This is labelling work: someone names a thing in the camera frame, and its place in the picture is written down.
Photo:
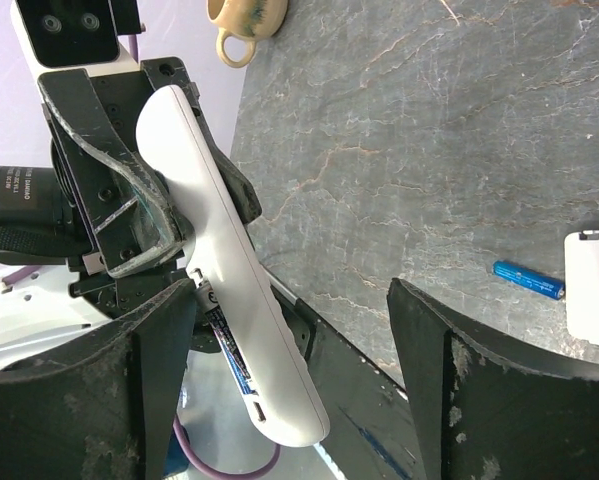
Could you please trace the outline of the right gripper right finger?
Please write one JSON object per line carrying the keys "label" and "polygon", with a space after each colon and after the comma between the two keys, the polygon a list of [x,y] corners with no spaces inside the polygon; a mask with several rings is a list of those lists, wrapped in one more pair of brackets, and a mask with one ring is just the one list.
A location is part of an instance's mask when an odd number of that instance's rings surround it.
{"label": "right gripper right finger", "polygon": [[387,303],[430,479],[599,479],[599,364],[556,354],[394,279]]}

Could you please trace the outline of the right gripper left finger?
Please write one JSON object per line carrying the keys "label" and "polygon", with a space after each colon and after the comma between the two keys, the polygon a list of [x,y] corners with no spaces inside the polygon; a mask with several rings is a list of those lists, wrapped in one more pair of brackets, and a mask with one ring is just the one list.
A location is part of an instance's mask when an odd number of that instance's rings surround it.
{"label": "right gripper left finger", "polygon": [[175,282],[0,372],[0,479],[160,479],[195,321]]}

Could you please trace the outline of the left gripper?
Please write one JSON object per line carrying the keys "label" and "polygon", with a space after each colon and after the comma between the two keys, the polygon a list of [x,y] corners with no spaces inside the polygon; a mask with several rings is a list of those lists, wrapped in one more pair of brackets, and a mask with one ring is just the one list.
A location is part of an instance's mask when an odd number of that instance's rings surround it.
{"label": "left gripper", "polygon": [[[58,151],[58,179],[103,263],[102,272],[82,275],[70,293],[118,318],[183,276],[176,262],[194,229],[175,205],[164,168],[140,154],[136,126],[158,88],[180,87],[185,100],[196,102],[195,87],[176,57],[97,77],[83,68],[45,73],[37,85]],[[209,129],[206,141],[241,222],[251,224],[262,214],[254,186]]]}

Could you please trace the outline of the white remote control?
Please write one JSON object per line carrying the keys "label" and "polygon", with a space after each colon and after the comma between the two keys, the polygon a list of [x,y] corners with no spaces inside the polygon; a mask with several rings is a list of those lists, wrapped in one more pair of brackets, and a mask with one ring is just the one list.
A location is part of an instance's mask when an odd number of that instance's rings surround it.
{"label": "white remote control", "polygon": [[136,140],[194,227],[185,270],[252,423],[283,446],[322,441],[328,415],[181,88],[162,87],[148,99]]}

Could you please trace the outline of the white battery cover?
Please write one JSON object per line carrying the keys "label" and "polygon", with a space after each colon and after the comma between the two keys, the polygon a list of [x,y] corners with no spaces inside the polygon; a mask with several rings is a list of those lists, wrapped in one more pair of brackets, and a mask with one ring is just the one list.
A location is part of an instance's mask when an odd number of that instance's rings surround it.
{"label": "white battery cover", "polygon": [[567,235],[564,253],[568,332],[599,345],[599,230]]}

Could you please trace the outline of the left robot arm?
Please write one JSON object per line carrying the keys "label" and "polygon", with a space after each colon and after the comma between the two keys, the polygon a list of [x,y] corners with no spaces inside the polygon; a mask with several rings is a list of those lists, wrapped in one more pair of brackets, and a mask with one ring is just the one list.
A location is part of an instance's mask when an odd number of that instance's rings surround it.
{"label": "left robot arm", "polygon": [[196,117],[199,95],[177,58],[136,71],[91,76],[45,73],[39,85],[50,128],[48,168],[0,166],[0,264],[14,288],[40,266],[78,274],[67,296],[89,304],[84,319],[53,324],[9,320],[0,306],[0,370],[116,319],[180,278],[176,262],[191,224],[177,210],[160,170],[141,159],[135,127],[159,88],[180,87]]}

